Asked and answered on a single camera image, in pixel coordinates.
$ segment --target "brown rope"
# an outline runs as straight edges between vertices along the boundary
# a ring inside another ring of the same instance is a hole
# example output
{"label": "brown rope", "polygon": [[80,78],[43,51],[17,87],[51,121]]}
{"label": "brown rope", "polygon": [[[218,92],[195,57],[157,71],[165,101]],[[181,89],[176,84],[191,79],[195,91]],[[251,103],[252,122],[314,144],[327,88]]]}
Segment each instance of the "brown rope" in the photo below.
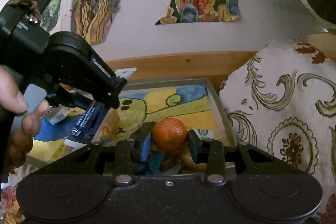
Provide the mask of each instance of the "brown rope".
{"label": "brown rope", "polygon": [[30,14],[37,18],[40,23],[42,20],[36,0],[9,0],[6,5],[20,6],[29,10]]}

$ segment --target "white wall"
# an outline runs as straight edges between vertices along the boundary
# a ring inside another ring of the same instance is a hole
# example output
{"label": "white wall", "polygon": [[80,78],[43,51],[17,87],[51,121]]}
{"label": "white wall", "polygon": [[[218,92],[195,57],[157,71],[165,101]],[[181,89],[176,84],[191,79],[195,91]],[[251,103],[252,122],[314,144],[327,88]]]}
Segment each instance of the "white wall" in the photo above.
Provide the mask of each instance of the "white wall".
{"label": "white wall", "polygon": [[[0,7],[7,1],[0,0]],[[238,2],[239,21],[155,25],[169,0],[121,0],[106,42],[93,47],[106,61],[178,52],[257,51],[272,39],[307,40],[308,34],[322,31],[299,0]]]}

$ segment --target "metal rivet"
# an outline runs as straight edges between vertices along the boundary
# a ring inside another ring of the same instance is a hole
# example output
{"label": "metal rivet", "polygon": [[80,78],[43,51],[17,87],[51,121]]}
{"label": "metal rivet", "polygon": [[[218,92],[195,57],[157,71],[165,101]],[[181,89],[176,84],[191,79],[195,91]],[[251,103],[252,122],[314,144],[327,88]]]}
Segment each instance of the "metal rivet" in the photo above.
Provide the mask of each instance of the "metal rivet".
{"label": "metal rivet", "polygon": [[210,175],[208,176],[207,179],[211,183],[221,183],[224,181],[224,178],[222,175]]}
{"label": "metal rivet", "polygon": [[172,182],[172,181],[166,181],[166,186],[174,186],[174,182]]}
{"label": "metal rivet", "polygon": [[132,177],[129,175],[118,175],[115,177],[115,181],[120,184],[127,184],[132,181]]}

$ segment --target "human hand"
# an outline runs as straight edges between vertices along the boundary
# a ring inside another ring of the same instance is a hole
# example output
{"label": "human hand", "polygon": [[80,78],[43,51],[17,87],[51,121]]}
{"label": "human hand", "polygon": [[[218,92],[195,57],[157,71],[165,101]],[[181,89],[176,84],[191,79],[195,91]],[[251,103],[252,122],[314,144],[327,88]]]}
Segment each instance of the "human hand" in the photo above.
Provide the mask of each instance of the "human hand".
{"label": "human hand", "polygon": [[[0,67],[0,105],[10,112],[21,114],[28,109],[22,93],[19,91],[11,74]],[[43,100],[34,112],[25,115],[22,119],[22,129],[12,136],[12,144],[8,149],[11,160],[9,170],[20,167],[26,161],[26,153],[33,148],[33,137],[41,128],[41,117],[48,112],[48,102]]]}

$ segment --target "wooden headboard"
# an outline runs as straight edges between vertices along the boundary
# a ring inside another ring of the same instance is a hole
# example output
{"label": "wooden headboard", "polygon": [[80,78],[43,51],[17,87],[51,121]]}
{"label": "wooden headboard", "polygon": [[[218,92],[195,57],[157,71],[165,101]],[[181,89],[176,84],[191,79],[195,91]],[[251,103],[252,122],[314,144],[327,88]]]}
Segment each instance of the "wooden headboard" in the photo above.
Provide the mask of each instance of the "wooden headboard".
{"label": "wooden headboard", "polygon": [[256,52],[187,52],[106,62],[112,70],[136,67],[130,80],[184,77],[207,78],[218,92],[221,82]]}

